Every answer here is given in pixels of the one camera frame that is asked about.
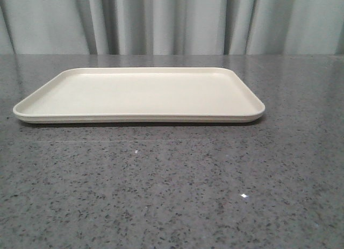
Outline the grey pleated curtain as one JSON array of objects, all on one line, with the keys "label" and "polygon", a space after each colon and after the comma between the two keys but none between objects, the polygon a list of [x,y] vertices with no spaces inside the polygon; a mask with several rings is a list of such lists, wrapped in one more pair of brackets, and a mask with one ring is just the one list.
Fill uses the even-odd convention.
[{"label": "grey pleated curtain", "polygon": [[2,54],[343,53],[343,0],[1,0]]}]

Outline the cream rectangular plastic tray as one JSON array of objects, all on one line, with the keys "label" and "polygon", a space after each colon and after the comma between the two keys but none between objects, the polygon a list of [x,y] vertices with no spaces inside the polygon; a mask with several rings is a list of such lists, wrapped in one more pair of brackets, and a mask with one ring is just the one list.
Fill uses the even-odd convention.
[{"label": "cream rectangular plastic tray", "polygon": [[217,67],[74,68],[13,107],[26,123],[249,123],[266,107]]}]

